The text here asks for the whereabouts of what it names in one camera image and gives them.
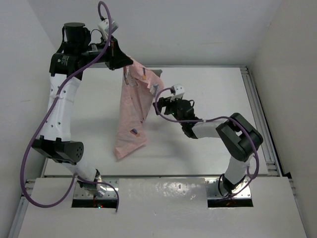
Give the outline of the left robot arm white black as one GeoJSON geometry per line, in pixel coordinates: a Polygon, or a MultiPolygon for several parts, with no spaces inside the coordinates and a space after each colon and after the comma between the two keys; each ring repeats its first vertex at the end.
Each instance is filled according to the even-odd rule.
{"type": "Polygon", "coordinates": [[[39,138],[32,143],[32,148],[62,164],[81,180],[79,185],[94,196],[103,196],[107,186],[102,185],[100,172],[82,157],[84,144],[71,140],[70,123],[75,94],[80,86],[83,73],[73,73],[89,63],[105,63],[110,70],[123,68],[133,63],[121,51],[118,41],[109,35],[117,25],[108,19],[98,24],[101,32],[100,43],[91,43],[91,32],[84,23],[70,22],[62,28],[62,42],[50,64],[50,99],[48,113],[39,138]]]}

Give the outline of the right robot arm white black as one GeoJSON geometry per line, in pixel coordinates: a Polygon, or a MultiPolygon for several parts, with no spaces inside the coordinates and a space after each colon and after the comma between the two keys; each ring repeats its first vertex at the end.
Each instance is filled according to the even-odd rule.
{"type": "Polygon", "coordinates": [[[221,196],[227,197],[244,180],[249,171],[249,158],[263,143],[261,134],[239,113],[212,121],[203,121],[194,112],[194,100],[161,97],[153,103],[156,114],[172,115],[191,139],[219,138],[230,154],[227,170],[218,185],[221,196]]]}

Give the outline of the pink cartoon print pillowcase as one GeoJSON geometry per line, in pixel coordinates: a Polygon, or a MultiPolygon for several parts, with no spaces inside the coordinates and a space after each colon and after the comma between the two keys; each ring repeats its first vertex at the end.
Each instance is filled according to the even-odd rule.
{"type": "Polygon", "coordinates": [[[146,145],[143,123],[163,81],[152,70],[136,60],[123,68],[119,122],[114,155],[120,160],[146,145]]]}

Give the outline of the grey orange patterned pillow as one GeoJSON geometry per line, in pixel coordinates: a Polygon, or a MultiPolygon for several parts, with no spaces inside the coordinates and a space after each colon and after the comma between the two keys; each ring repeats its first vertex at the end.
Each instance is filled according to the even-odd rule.
{"type": "Polygon", "coordinates": [[[162,70],[161,69],[152,69],[151,70],[157,77],[161,77],[162,70]]]}

